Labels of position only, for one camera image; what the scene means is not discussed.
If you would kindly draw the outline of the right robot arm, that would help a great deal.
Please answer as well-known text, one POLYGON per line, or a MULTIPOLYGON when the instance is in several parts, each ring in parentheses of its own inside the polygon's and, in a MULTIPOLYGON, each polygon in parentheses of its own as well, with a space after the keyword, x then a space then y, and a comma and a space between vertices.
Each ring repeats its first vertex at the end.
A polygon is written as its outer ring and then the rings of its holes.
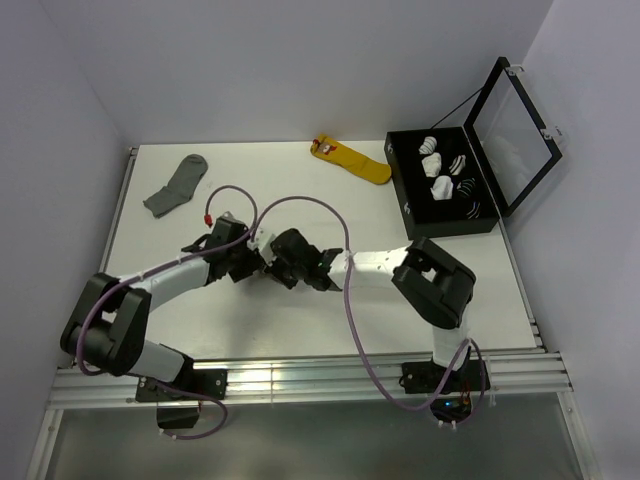
POLYGON ((468 374, 465 310, 475 274, 427 238, 391 250, 319 250, 295 228, 278 235, 260 228, 249 248, 265 262, 264 272, 291 289, 302 282, 320 291, 395 287, 433 331, 433 378, 452 390, 468 374))

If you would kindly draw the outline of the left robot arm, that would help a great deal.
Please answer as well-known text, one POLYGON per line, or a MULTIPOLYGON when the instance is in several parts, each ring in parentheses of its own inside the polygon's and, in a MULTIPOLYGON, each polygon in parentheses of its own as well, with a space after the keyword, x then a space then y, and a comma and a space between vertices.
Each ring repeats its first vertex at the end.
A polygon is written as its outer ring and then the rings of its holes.
POLYGON ((61 334, 62 351, 100 373, 154 379, 172 399, 199 390, 191 357, 146 339, 149 316, 186 292, 225 276, 238 278, 256 259, 247 247, 250 235, 243 222, 220 216, 175 260, 128 277, 93 275, 61 334))

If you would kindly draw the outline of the grey sock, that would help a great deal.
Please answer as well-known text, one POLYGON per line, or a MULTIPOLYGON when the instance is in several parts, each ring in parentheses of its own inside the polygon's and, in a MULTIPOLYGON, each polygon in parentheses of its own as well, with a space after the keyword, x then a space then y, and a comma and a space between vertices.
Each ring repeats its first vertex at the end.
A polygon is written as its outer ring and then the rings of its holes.
POLYGON ((169 181, 157 192, 143 201, 155 219, 169 214, 177 207, 191 201, 194 193, 208 171, 208 163, 198 154, 183 158, 169 181))

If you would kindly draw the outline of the yellow sock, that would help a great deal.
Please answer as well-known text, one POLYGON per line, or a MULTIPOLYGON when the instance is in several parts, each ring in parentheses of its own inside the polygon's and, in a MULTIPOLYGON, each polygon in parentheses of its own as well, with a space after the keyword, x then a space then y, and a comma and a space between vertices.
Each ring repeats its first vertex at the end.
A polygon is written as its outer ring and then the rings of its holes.
POLYGON ((388 164, 377 162, 325 134, 312 140, 310 153, 315 158, 340 167, 374 185, 384 185, 392 176, 388 164))

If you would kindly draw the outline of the black display box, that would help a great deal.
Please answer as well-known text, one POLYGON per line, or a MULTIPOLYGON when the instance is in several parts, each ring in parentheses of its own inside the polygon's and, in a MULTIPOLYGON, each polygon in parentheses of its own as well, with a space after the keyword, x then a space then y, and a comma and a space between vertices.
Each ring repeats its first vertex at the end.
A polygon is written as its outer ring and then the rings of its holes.
POLYGON ((425 130, 392 131, 386 135, 385 155, 392 171, 392 182, 409 239, 418 237, 447 237, 488 233, 498 221, 498 209, 485 182, 478 161, 461 127, 425 130), (418 148, 426 136, 437 139, 436 152, 441 155, 439 176, 453 181, 453 197, 435 201, 431 187, 436 178, 427 178, 421 160, 425 157, 418 148), (458 155, 466 156, 466 166, 458 176, 451 176, 449 167, 458 155), (476 187, 471 198, 456 193, 457 184, 474 178, 476 187), (472 201, 482 204, 480 217, 467 219, 472 201))

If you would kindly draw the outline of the white rolled sock front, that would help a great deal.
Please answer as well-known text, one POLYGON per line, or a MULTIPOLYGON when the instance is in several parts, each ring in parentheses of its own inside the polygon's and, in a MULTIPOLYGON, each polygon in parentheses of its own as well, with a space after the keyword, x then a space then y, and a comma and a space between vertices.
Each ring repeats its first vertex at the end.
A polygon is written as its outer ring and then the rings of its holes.
POLYGON ((449 176, 438 176, 430 189, 435 201, 447 201, 453 197, 453 181, 449 176))

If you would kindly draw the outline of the white striped rolled sock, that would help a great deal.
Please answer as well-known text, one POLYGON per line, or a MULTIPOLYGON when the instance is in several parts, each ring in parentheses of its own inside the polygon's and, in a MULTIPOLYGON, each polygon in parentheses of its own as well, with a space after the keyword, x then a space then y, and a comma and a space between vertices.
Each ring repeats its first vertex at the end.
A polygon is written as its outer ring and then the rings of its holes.
POLYGON ((437 139, 433 136, 426 136, 418 148, 418 153, 424 156, 430 156, 436 152, 437 139))

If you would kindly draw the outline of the dark striped rolled sock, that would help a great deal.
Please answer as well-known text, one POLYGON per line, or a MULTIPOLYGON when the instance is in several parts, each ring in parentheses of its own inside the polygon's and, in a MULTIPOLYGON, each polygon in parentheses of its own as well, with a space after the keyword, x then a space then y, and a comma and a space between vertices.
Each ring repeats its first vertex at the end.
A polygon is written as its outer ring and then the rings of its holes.
POLYGON ((466 218, 467 219, 479 218, 481 214, 481 207, 482 207, 482 204, 480 201, 476 201, 476 200, 472 201, 468 211, 466 212, 466 218))

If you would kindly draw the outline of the black white rolled sock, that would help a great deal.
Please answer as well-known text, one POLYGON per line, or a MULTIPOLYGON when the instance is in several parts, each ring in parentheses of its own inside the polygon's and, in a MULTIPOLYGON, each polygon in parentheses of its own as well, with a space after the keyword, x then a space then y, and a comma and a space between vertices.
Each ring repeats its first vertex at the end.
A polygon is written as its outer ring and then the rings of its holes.
POLYGON ((466 156, 458 155, 452 161, 449 167, 449 173, 451 176, 458 176, 466 166, 466 156))

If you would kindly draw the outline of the black striped rolled sock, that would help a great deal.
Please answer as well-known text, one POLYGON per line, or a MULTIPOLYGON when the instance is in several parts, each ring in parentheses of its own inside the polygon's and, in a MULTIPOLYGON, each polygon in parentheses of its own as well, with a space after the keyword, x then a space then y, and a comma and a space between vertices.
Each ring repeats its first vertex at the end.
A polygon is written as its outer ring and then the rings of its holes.
POLYGON ((456 186, 456 193, 461 198, 471 198, 474 195, 476 180, 474 178, 466 178, 461 180, 456 186))

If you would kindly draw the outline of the glass box lid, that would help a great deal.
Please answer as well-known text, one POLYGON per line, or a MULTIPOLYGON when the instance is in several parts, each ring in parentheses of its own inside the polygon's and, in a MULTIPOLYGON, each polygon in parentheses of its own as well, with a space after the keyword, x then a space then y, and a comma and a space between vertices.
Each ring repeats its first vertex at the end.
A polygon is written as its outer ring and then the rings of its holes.
POLYGON ((519 78, 523 71, 498 58, 463 123, 503 217, 513 214, 562 158, 560 132, 544 122, 519 78))

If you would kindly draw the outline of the aluminium frame rail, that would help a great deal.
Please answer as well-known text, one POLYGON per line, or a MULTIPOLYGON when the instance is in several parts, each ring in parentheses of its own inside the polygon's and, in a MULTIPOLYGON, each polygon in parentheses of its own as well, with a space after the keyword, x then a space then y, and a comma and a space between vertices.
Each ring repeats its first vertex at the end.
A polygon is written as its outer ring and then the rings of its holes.
MULTIPOLYGON (((542 351, 484 356, 491 388, 497 395, 564 393, 573 386, 562 357, 542 351)), ((278 403, 318 403, 380 400, 360 358, 307 358, 273 361, 201 362, 198 369, 228 372, 223 403, 227 406, 278 403)), ((83 375, 63 369, 54 378, 48 410, 155 407, 135 400, 138 387, 131 377, 83 375)))

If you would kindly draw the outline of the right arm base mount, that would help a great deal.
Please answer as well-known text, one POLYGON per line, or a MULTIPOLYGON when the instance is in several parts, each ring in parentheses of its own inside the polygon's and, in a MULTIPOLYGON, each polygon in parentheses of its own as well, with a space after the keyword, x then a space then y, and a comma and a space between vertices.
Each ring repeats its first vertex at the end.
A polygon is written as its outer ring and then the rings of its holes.
MULTIPOLYGON (((405 362, 401 365, 399 385, 406 394, 434 393, 445 373, 445 368, 432 361, 405 362)), ((489 374, 484 362, 468 360, 457 371, 453 371, 441 391, 442 395, 452 393, 480 393, 491 387, 489 374)))

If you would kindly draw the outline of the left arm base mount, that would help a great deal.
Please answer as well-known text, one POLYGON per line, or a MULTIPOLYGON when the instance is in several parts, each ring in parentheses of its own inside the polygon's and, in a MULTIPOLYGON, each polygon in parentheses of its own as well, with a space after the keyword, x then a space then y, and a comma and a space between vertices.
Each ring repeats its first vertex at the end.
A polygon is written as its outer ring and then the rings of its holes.
POLYGON ((221 418, 212 428, 215 433, 222 429, 228 419, 228 409, 222 403, 227 387, 226 369, 194 370, 191 378, 175 382, 161 382, 152 378, 138 380, 135 402, 156 406, 156 423, 165 434, 177 438, 202 438, 209 432, 193 433, 203 415, 205 403, 220 408, 221 418))

